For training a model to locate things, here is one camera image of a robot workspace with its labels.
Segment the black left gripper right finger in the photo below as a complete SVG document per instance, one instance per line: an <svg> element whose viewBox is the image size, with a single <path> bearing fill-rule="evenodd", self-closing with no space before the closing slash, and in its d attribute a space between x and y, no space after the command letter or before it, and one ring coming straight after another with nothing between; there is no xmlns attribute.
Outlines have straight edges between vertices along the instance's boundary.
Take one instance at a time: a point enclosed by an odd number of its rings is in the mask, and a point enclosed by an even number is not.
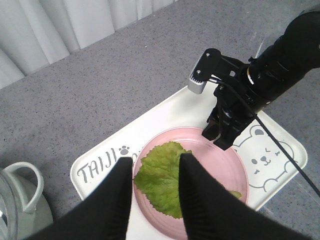
<svg viewBox="0 0 320 240"><path fill-rule="evenodd" d="M179 162L179 200L189 240L307 240L246 206L191 153Z"/></svg>

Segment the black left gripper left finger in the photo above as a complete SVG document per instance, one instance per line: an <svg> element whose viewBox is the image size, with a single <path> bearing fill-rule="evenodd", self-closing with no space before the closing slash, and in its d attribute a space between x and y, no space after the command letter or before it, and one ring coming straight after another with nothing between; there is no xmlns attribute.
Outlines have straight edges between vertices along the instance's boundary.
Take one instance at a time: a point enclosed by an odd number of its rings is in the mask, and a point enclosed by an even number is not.
<svg viewBox="0 0 320 240"><path fill-rule="evenodd" d="M132 205L133 160L121 157L98 187L72 211L30 240L124 240Z"/></svg>

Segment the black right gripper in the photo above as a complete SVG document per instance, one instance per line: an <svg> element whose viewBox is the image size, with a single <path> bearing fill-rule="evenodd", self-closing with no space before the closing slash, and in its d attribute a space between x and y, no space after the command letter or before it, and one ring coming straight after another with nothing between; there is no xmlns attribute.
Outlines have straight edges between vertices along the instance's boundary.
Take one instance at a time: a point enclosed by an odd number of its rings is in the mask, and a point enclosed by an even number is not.
<svg viewBox="0 0 320 240"><path fill-rule="evenodd" d="M207 119L207 125L202 131L202 136L222 150L230 148L235 139L254 120L253 115L243 105L235 93L239 94L243 100L252 106L252 97L246 93L245 78L242 73L249 65L236 58L222 55L215 48L208 48L201 57L201 72L203 79L215 79L231 86L231 91L227 86L219 84L214 96L217 99Z"/></svg>

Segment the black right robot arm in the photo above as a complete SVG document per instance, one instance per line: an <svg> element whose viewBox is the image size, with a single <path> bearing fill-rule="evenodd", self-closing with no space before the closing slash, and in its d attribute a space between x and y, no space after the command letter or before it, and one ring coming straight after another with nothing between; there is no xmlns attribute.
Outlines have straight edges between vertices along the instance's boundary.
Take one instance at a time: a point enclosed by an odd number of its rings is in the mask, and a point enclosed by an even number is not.
<svg viewBox="0 0 320 240"><path fill-rule="evenodd" d="M248 63L207 49L198 68L202 79L217 77L217 103L202 135L226 150L254 116L320 66L320 8L302 12L271 46Z"/></svg>

